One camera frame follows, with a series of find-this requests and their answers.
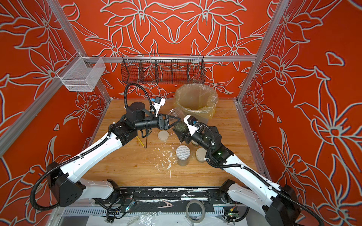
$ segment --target orange wall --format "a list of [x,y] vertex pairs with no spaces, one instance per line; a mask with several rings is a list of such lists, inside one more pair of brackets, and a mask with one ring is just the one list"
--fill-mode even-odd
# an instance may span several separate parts
[[243,99],[272,180],[325,225],[362,222],[361,23],[356,1],[291,1]]
[[[59,0],[89,56],[177,53],[256,54],[276,8],[270,0],[96,1]],[[206,64],[206,84],[222,98],[234,98],[251,62]],[[102,82],[113,98],[125,84],[117,63],[107,65]],[[147,85],[151,95],[173,97],[175,85]],[[129,90],[130,97],[144,95]]]
[[[75,53],[43,0],[0,1],[0,136],[55,79]],[[61,87],[0,158],[0,225],[45,225],[50,211],[29,203],[32,185],[52,161],[69,158],[90,142],[105,101],[94,92]],[[54,204],[48,186],[37,193]]]
[[44,1],[20,3],[0,2],[0,136],[75,53]]
[[[50,163],[87,148],[104,109],[105,101],[97,88],[81,93],[60,88],[1,157],[0,225],[46,225],[51,211],[33,209],[31,187]],[[40,188],[37,202],[55,204],[46,180]]]

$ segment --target textured lid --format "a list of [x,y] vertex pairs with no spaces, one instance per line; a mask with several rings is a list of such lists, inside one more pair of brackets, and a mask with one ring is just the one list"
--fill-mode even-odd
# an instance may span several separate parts
[[176,149],[176,156],[181,160],[186,160],[190,156],[190,149],[185,145],[181,145]]
[[199,148],[196,151],[196,158],[198,161],[200,162],[204,162],[205,161],[205,156],[206,156],[206,150],[203,148]]
[[158,137],[160,140],[165,141],[168,138],[168,132],[166,130],[161,130],[158,134]]

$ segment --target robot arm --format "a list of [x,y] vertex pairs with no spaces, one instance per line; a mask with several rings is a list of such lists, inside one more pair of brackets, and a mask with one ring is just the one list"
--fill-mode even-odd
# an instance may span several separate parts
[[[132,103],[126,107],[126,114],[117,123],[109,126],[108,133],[90,147],[63,163],[49,164],[46,174],[32,189],[30,200],[33,207],[38,210],[48,210],[57,205],[69,206],[78,199],[100,198],[110,201],[121,197],[121,191],[114,181],[88,181],[82,176],[108,154],[135,138],[138,130],[141,131],[142,137],[146,137],[152,132],[152,128],[170,129],[180,121],[180,118],[158,113],[165,99],[157,97],[155,101],[154,105],[150,106],[151,109],[153,107],[152,113],[145,109],[145,104]],[[171,118],[175,119],[172,124],[169,123]],[[50,190],[58,201],[58,204],[50,207],[39,206],[35,200],[37,186],[45,179],[45,176]]]
[[248,188],[227,180],[220,187],[220,198],[240,202],[265,216],[271,226],[291,226],[300,214],[300,208],[314,216],[320,225],[323,221],[312,210],[298,203],[295,191],[285,185],[280,186],[248,167],[231,150],[221,143],[217,127],[199,123],[193,116],[184,118],[186,126],[173,128],[180,142],[191,140],[207,150],[205,160],[215,168],[220,168],[243,182]]

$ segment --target trash can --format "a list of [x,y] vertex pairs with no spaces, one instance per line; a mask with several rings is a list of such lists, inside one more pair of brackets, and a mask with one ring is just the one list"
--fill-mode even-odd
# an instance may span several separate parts
[[205,124],[212,119],[218,100],[216,91],[203,84],[183,85],[176,90],[174,96],[176,108]]

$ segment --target wooden table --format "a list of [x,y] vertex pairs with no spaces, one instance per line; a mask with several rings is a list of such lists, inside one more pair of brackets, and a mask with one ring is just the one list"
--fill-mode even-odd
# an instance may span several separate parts
[[[148,106],[145,99],[128,100],[141,101]],[[168,114],[173,108],[173,100],[166,100],[160,113]],[[108,125],[118,121],[125,114],[124,101],[113,100],[97,131],[95,141],[101,138],[108,130]],[[214,117],[208,125],[217,126],[222,136],[222,143],[233,151],[249,167],[256,170],[256,166],[249,149],[246,137],[241,127],[233,100],[219,100]],[[192,143],[187,146],[191,150],[190,162],[187,166],[179,166],[176,161],[176,148],[180,146],[175,133],[168,130],[170,136],[166,142],[157,137],[159,129],[153,129],[148,137],[147,149],[144,149],[137,138],[131,140],[124,147],[109,154],[93,166],[83,178],[88,180],[114,180],[119,186],[221,186],[227,179],[242,184],[234,176],[223,170],[213,168],[206,162],[196,160],[196,150],[199,148]]]

